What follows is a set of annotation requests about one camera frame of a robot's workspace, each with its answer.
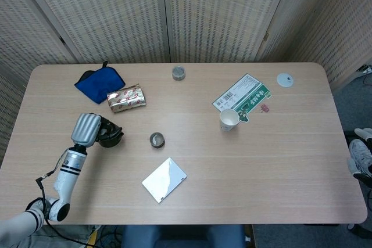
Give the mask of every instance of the snack package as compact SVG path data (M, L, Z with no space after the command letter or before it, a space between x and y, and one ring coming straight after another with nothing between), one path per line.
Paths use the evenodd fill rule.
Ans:
M107 101L114 113L146 105L145 95L139 84L107 94Z

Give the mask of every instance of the sneaker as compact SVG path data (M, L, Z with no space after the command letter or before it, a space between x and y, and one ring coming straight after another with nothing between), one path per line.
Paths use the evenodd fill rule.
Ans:
M349 145L351 158L354 159L358 169L372 177L372 173L368 170L368 167L372 165L372 154L368 147L359 139L354 139Z

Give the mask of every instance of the wooden tabletop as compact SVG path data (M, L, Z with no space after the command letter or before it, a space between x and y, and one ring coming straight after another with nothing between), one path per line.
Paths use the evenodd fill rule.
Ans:
M80 113L100 114L124 129L113 148L95 144L63 224L360 223L367 210L350 175L348 147L326 74L315 63L114 64L128 86L139 83L147 105L114 114L74 87L96 64L43 65L30 78L0 169L0 220L41 196L35 179L54 168L73 143ZM294 86L276 82L290 73ZM249 123L219 127L212 102L244 74L271 90ZM153 132L166 144L154 149ZM141 182L171 157L187 179L158 204ZM45 180L46 194L56 174Z

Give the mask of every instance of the white paper cup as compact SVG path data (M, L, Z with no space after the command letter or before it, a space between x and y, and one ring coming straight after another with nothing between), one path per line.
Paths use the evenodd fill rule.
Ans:
M232 109L220 113L220 126L222 131L230 131L239 123L239 114Z

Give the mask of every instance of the blue cloth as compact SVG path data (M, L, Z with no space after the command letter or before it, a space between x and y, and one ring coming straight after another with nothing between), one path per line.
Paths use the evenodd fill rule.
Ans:
M107 98L107 94L125 87L126 83L117 71L111 67L103 67L97 71L83 74L75 87L97 104Z

